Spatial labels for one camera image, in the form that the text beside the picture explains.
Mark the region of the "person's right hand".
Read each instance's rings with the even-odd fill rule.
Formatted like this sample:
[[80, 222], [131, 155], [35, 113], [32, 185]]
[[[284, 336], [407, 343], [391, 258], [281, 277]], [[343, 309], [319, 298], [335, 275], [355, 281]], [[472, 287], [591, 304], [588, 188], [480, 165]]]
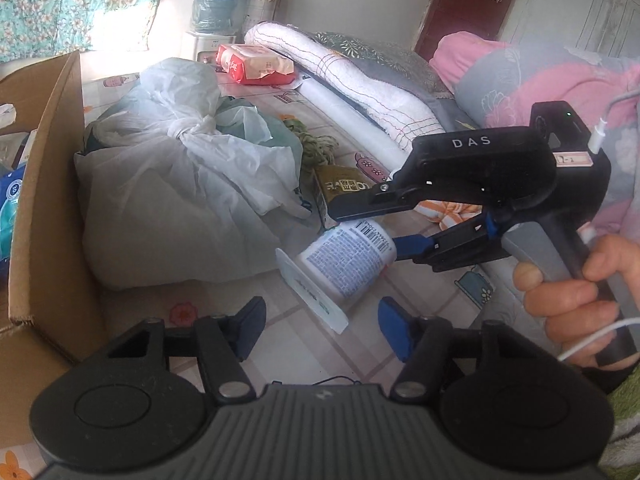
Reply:
[[548, 338], [567, 352], [582, 340], [613, 324], [620, 313], [614, 301], [598, 298], [597, 284], [618, 273], [632, 296], [639, 296], [639, 244], [610, 234], [601, 237], [582, 268], [581, 280], [546, 282], [536, 266], [522, 262], [513, 272], [524, 294], [525, 310], [546, 320]]

